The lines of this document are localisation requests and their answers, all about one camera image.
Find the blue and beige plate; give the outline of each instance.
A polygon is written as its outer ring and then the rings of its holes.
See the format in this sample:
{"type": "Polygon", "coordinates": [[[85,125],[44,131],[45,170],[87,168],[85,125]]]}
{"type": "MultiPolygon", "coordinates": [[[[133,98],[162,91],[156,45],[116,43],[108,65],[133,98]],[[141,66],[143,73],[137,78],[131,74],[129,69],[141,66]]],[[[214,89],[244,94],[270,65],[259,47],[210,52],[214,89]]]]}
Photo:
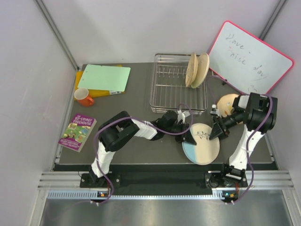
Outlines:
{"type": "Polygon", "coordinates": [[[187,158],[198,165],[208,165],[212,163],[220,152],[220,140],[215,138],[209,140],[212,128],[203,123],[193,124],[190,131],[197,142],[191,145],[182,142],[182,147],[187,158]]]}

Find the metal floor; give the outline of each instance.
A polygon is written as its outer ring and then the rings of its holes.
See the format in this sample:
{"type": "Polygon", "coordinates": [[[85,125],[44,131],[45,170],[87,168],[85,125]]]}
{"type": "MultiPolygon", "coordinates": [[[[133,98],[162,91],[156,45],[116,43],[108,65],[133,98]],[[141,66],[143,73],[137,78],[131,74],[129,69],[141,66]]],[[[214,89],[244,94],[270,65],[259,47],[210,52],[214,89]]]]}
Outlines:
{"type": "Polygon", "coordinates": [[[111,200],[97,207],[47,200],[40,226],[292,226],[282,191],[251,191],[239,203],[219,200],[111,200]]]}

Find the pink whiteboard frame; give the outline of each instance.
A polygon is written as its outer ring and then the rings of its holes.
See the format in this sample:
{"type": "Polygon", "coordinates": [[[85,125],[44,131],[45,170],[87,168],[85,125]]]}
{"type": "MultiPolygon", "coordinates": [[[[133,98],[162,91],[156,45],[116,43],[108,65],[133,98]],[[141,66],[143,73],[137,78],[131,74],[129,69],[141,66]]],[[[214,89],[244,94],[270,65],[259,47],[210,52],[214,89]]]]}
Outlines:
{"type": "Polygon", "coordinates": [[[295,64],[294,60],[293,60],[292,58],[288,57],[287,55],[285,55],[284,53],[280,52],[279,50],[275,49],[275,48],[272,47],[271,45],[267,44],[266,42],[260,40],[260,39],[257,38],[256,36],[252,35],[251,33],[247,32],[245,29],[239,27],[238,25],[236,25],[235,23],[231,22],[230,20],[226,20],[226,21],[222,24],[222,27],[221,27],[220,31],[218,32],[218,34],[217,34],[217,36],[216,36],[216,38],[215,38],[215,40],[214,40],[214,43],[213,43],[213,45],[212,45],[212,47],[211,47],[211,49],[210,49],[210,51],[209,51],[209,53],[208,53],[209,55],[210,55],[210,52],[211,52],[213,46],[215,45],[215,43],[216,43],[218,37],[220,36],[220,33],[221,33],[221,31],[222,31],[222,29],[223,29],[225,23],[230,23],[230,24],[236,26],[236,27],[239,28],[240,30],[244,31],[245,33],[251,35],[253,38],[255,38],[255,39],[257,39],[258,41],[262,42],[262,43],[265,44],[266,46],[268,46],[268,47],[270,47],[271,49],[275,50],[277,53],[280,53],[281,55],[283,55],[283,56],[286,57],[287,59],[291,60],[292,66],[291,66],[289,69],[287,69],[287,71],[280,77],[280,79],[278,79],[278,81],[276,81],[276,83],[275,83],[275,84],[267,91],[267,94],[268,94],[268,93],[276,86],[276,84],[283,78],[283,76],[285,76],[285,75],[291,70],[291,68],[292,68],[292,67],[294,66],[294,64],[295,64]]]}

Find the green folder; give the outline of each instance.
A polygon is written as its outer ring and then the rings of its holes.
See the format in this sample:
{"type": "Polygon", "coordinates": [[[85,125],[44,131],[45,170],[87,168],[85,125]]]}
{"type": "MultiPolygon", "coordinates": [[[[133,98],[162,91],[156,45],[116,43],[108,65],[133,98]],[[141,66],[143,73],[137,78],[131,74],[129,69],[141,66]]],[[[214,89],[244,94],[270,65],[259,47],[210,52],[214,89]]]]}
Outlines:
{"type": "Polygon", "coordinates": [[[131,68],[87,65],[78,88],[123,92],[126,89],[131,68]]]}

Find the white wall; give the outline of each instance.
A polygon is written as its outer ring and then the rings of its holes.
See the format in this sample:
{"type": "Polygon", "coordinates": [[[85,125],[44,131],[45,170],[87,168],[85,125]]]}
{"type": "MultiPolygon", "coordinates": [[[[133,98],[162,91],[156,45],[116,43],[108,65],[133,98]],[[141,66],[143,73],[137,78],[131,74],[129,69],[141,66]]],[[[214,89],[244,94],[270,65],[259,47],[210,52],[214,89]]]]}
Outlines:
{"type": "Polygon", "coordinates": [[[208,51],[231,20],[259,35],[278,0],[44,0],[76,62],[153,62],[208,51]]]}
{"type": "Polygon", "coordinates": [[[29,221],[74,70],[32,0],[0,3],[0,225],[29,221]]]}
{"type": "Polygon", "coordinates": [[[278,98],[277,121],[271,131],[280,166],[290,171],[301,200],[301,1],[289,0],[266,42],[295,60],[294,68],[272,90],[278,98]]]}

